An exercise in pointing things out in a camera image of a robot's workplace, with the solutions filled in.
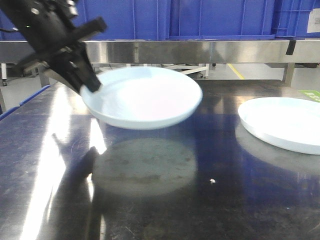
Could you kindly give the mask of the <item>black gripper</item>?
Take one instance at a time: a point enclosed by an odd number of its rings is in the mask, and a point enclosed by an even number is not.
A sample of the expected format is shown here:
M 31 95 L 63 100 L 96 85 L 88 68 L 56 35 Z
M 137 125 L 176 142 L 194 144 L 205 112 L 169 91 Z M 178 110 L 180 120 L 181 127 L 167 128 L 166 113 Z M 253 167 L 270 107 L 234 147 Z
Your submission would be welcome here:
M 73 0 L 2 0 L 0 9 L 34 50 L 17 69 L 46 63 L 51 70 L 47 75 L 77 94 L 82 86 L 90 92 L 100 89 L 83 40 L 107 29 L 102 17 L 75 26 L 71 21 L 77 14 Z

